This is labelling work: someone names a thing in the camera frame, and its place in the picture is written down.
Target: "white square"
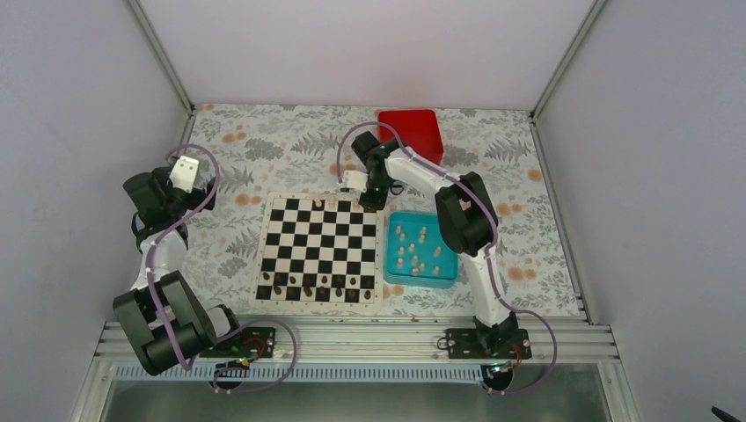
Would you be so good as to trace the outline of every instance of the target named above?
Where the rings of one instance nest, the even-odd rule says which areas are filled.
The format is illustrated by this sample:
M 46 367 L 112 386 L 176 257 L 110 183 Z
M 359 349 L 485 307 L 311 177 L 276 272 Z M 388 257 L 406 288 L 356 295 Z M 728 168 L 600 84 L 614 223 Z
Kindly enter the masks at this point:
M 296 235 L 293 233 L 282 233 L 280 234 L 280 246 L 292 246 L 295 239 Z
M 279 286 L 280 293 L 275 292 L 275 288 L 272 287 L 272 300 L 273 301 L 284 301 L 285 300 L 285 289 L 284 286 Z
M 267 226 L 267 233 L 280 233 L 282 232 L 282 222 L 269 222 Z
M 349 224 L 349 213 L 337 213 L 337 222 L 340 224 Z
M 376 213 L 362 213 L 363 224 L 376 224 L 377 218 Z
M 287 273 L 290 271 L 290 260 L 289 259 L 277 259 L 277 263 L 274 265 L 274 271 L 276 273 Z
M 309 222 L 297 222 L 296 223 L 296 233 L 299 235 L 307 235 L 310 228 L 311 228 L 311 224 Z
M 290 250 L 290 257 L 292 259 L 305 259 L 305 248 L 303 246 L 295 246 Z
M 322 261 L 331 261 L 334 259 L 334 248 L 321 248 L 318 253 L 318 259 Z
M 298 210 L 299 211 L 311 211 L 313 209 L 313 200 L 299 200 Z
M 348 246 L 349 246 L 349 237 L 347 237 L 347 236 L 336 236 L 334 238 L 334 247 L 335 248 L 347 249 Z
M 322 222 L 321 223 L 321 234 L 335 236 L 337 234 L 337 224 L 333 222 Z
M 304 273 L 316 274 L 318 273 L 318 261 L 316 259 L 309 259 L 304 262 Z
M 347 261 L 333 261 L 332 262 L 332 274 L 346 274 L 347 273 Z
M 295 209 L 286 209 L 284 215 L 282 216 L 282 220 L 284 222 L 297 222 L 298 211 Z
M 264 247 L 264 258 L 277 258 L 280 246 L 267 245 Z
M 306 246 L 311 248 L 318 248 L 321 246 L 321 235 L 308 235 L 308 242 Z
M 376 249 L 376 238 L 373 236 L 364 236 L 362 238 L 363 249 Z
M 347 251 L 348 262 L 360 262 L 362 261 L 362 251 L 359 249 L 350 249 Z
M 361 262 L 360 263 L 360 274 L 361 275 L 373 275 L 376 272 L 375 262 Z

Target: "red box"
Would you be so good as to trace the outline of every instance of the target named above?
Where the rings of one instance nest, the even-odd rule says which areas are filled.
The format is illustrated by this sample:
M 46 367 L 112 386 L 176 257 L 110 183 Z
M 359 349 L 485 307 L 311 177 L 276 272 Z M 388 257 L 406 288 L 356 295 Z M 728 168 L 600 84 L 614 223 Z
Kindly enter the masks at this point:
M 378 121 L 391 125 L 401 136 L 402 142 L 414 149 L 417 154 L 435 164 L 442 160 L 441 129 L 432 110 L 388 110 L 378 114 Z M 387 142 L 394 138 L 393 133 L 378 127 L 378 140 Z

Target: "black square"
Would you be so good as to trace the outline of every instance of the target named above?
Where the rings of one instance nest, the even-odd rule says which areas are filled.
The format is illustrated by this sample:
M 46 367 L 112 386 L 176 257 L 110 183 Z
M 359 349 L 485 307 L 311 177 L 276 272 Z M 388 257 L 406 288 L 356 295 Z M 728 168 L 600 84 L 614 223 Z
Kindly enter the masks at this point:
M 347 249 L 334 248 L 334 260 L 344 261 L 347 259 Z
M 300 287 L 288 287 L 285 293 L 286 301 L 300 301 L 301 300 L 301 288 Z
M 285 211 L 281 209 L 273 209 L 271 213 L 269 213 L 269 220 L 273 222 L 281 222 L 282 217 L 285 216 Z
M 306 259 L 318 259 L 319 252 L 321 252 L 321 248 L 306 248 L 305 258 Z
M 277 259 L 263 258 L 261 260 L 261 271 L 274 271 Z
M 360 288 L 373 288 L 376 284 L 376 277 L 372 275 L 360 276 Z
M 274 273 L 272 279 L 273 286 L 287 286 L 288 285 L 288 274 L 287 273 Z
M 362 262 L 376 262 L 376 250 L 375 249 L 363 249 L 361 253 Z
M 268 300 L 272 298 L 272 288 L 270 286 L 257 287 L 257 299 Z
M 302 259 L 291 259 L 290 260 L 290 272 L 291 273 L 302 273 L 304 269 L 305 261 Z
M 360 263 L 359 262 L 348 262 L 347 263 L 347 274 L 360 275 Z
M 292 253 L 292 246 L 280 246 L 280 248 L 277 250 L 277 258 L 290 259 L 290 255 Z
M 360 290 L 356 288 L 348 288 L 345 290 L 345 303 L 358 303 L 360 302 Z
M 325 248 L 333 248 L 334 247 L 334 236 L 321 235 L 321 246 Z
M 298 222 L 309 222 L 311 220 L 311 211 L 298 211 Z
M 376 235 L 376 225 L 374 225 L 374 224 L 363 224 L 362 225 L 362 235 L 363 236 L 375 236 Z
M 267 245 L 277 246 L 280 244 L 280 233 L 267 233 Z
M 293 246 L 305 246 L 308 243 L 308 235 L 296 235 L 293 238 Z
M 332 288 L 345 288 L 345 276 L 341 274 L 333 275 Z
M 295 233 L 296 232 L 296 223 L 295 222 L 283 222 L 282 223 L 282 233 Z
M 303 286 L 304 287 L 315 287 L 316 286 L 316 274 L 304 274 Z
M 360 236 L 351 236 L 347 240 L 347 247 L 349 249 L 360 249 L 360 248 L 362 248 L 362 237 L 360 237 Z
M 324 223 L 322 222 L 312 222 L 308 226 L 308 234 L 309 235 L 320 235 L 321 234 L 321 228 L 323 227 Z
M 335 230 L 335 234 L 337 236 L 347 236 L 349 235 L 349 224 L 337 224 L 337 228 Z
M 316 289 L 316 302 L 329 302 L 329 295 L 332 290 L 326 287 L 319 287 Z
M 318 262 L 318 273 L 331 274 L 332 273 L 332 261 L 319 261 Z

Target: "orange flower pattern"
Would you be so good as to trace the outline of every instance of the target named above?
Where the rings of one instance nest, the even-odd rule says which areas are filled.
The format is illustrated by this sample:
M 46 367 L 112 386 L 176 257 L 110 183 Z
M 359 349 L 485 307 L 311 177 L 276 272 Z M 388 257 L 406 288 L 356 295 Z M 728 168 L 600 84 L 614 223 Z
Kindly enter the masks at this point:
M 272 191 L 338 192 L 335 158 L 340 138 L 355 123 L 374 120 L 380 110 L 204 104 L 198 111 L 190 142 L 216 154 L 223 179 L 216 209 L 188 223 L 199 235 L 189 238 L 182 272 L 199 297 L 224 302 L 238 313 L 267 313 L 252 309 L 247 300 L 264 199 Z M 547 316 L 579 315 L 529 116 L 472 109 L 435 113 L 445 143 L 442 165 L 462 174 L 476 171 L 490 192 L 501 235 L 495 252 L 500 256 L 494 262 L 507 300 Z M 347 140 L 342 151 L 340 171 L 362 170 L 351 142 Z M 209 163 L 200 165 L 200 187 L 213 174 Z M 389 198 L 385 212 L 395 210 L 434 213 L 435 204 L 405 189 Z M 384 283 L 383 298 L 380 315 L 473 315 L 464 274 L 446 290 Z

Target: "metal base plate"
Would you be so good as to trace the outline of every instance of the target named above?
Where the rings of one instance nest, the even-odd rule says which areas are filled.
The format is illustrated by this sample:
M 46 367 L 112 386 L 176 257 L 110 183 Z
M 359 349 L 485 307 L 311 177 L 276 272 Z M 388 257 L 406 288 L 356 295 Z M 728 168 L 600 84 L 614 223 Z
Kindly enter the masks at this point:
M 445 331 L 445 338 L 448 341 L 448 358 L 449 359 L 516 359 L 516 351 L 512 345 L 518 346 L 521 359 L 531 358 L 531 346 L 524 346 L 523 341 L 529 339 L 529 332 L 526 330 L 517 330 L 513 336 L 497 351 L 497 353 L 487 354 L 482 345 L 477 341 L 477 330 L 473 328 L 449 328 Z
M 256 356 L 258 348 L 264 344 L 262 359 L 272 358 L 275 342 L 275 329 L 270 327 L 249 327 L 237 336 L 229 338 L 214 348 L 202 352 L 202 358 L 251 358 Z

